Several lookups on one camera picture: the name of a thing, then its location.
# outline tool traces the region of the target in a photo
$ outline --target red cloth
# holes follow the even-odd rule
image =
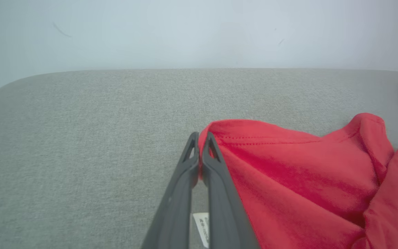
[[[210,123],[262,249],[398,248],[398,151],[356,115],[317,137],[253,120]]]

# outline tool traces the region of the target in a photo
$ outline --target white label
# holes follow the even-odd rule
[[[210,244],[210,219],[208,213],[194,213],[193,218],[196,221],[196,226],[199,230],[199,235],[205,248],[209,248]]]

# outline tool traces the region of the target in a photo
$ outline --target stitching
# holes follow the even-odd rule
[[[283,144],[309,144],[309,143],[318,143],[320,141],[309,141],[309,142],[283,142],[283,143],[247,143],[247,144],[235,144],[235,143],[218,143],[220,145],[283,145]]]
[[[381,128],[382,131],[383,131],[383,125],[382,125],[382,121],[381,121],[381,120],[374,120],[374,119],[371,119],[371,118],[365,118],[365,119],[370,120],[370,121],[374,121],[375,123],[377,123],[377,124],[380,126],[380,128]],[[343,142],[343,141],[345,141],[345,140],[348,140],[348,139],[354,137],[356,134],[358,134],[358,133],[360,132],[361,123],[362,123],[362,122],[359,122],[358,128],[357,128],[357,130],[356,130],[355,132],[352,132],[352,133],[348,134],[348,137],[346,137],[346,138],[344,138],[344,139],[341,139],[341,140],[337,140],[337,141],[338,141],[338,142]],[[236,145],[236,146],[241,146],[241,145],[309,144],[309,143],[321,142],[322,139],[323,139],[324,137],[325,137],[325,136],[320,137],[321,140],[318,140],[318,141],[310,141],[310,142],[245,143],[245,144],[221,142],[221,143],[218,143],[218,145],[220,144],[220,145]],[[250,139],[250,138],[276,138],[276,137],[216,137],[216,138],[219,138],[219,139],[226,139],[226,138],[229,138],[229,139]]]
[[[243,138],[274,138],[274,137],[220,137],[220,138],[243,139]]]

